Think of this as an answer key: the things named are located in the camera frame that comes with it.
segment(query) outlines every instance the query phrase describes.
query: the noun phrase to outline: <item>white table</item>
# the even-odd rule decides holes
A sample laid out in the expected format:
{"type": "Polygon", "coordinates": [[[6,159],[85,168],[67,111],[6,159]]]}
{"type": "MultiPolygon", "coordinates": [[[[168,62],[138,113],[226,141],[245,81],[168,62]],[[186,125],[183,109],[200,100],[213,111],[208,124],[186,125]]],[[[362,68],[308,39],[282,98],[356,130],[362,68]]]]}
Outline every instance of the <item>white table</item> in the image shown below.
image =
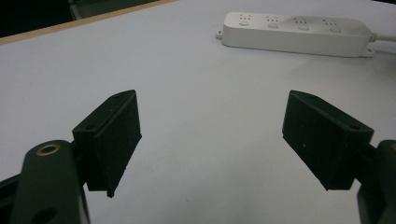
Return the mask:
{"type": "Polygon", "coordinates": [[[396,138],[396,44],[373,59],[221,45],[230,11],[353,18],[396,35],[396,6],[368,0],[180,0],[0,46],[0,179],[108,96],[136,90],[143,138],[116,190],[87,192],[92,223],[360,223],[282,139],[290,90],[396,138]]]}

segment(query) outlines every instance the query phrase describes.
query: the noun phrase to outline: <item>white cable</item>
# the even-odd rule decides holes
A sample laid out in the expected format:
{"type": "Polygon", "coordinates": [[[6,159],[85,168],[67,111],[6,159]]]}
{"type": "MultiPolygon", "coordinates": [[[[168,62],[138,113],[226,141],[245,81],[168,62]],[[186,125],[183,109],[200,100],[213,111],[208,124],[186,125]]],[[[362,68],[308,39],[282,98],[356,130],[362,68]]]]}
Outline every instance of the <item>white cable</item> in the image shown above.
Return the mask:
{"type": "Polygon", "coordinates": [[[373,37],[370,40],[370,42],[375,42],[377,40],[396,42],[396,35],[378,35],[378,34],[373,34],[373,37]]]}

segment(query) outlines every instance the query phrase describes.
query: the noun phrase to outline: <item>brass screw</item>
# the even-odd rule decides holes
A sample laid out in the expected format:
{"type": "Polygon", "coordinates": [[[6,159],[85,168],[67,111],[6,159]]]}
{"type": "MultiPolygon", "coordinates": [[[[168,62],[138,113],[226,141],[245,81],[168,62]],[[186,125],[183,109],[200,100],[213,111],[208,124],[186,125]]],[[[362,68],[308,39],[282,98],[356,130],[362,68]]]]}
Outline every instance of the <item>brass screw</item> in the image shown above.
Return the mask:
{"type": "Polygon", "coordinates": [[[49,144],[39,148],[35,154],[37,154],[37,156],[48,156],[57,152],[59,149],[61,149],[61,146],[58,144],[49,144]]]}

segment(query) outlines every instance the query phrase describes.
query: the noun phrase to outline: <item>power outlet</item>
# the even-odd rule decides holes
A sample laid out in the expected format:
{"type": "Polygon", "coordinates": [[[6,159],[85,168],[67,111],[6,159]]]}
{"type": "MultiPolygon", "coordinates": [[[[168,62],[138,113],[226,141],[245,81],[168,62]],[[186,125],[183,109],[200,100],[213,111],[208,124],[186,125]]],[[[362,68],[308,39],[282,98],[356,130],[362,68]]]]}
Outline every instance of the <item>power outlet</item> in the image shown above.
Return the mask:
{"type": "Polygon", "coordinates": [[[228,47],[372,57],[373,33],[351,19],[231,12],[217,38],[228,47]]]}

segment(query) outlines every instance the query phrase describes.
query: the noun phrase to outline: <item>white power strip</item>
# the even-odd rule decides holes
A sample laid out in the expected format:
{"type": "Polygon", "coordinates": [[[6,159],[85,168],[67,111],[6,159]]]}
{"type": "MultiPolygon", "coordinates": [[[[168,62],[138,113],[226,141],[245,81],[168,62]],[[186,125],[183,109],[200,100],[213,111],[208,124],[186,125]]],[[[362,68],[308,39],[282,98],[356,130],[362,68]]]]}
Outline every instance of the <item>white power strip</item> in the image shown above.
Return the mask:
{"type": "Polygon", "coordinates": [[[351,19],[228,13],[217,38],[225,46],[341,57],[373,57],[374,34],[351,19]]]}

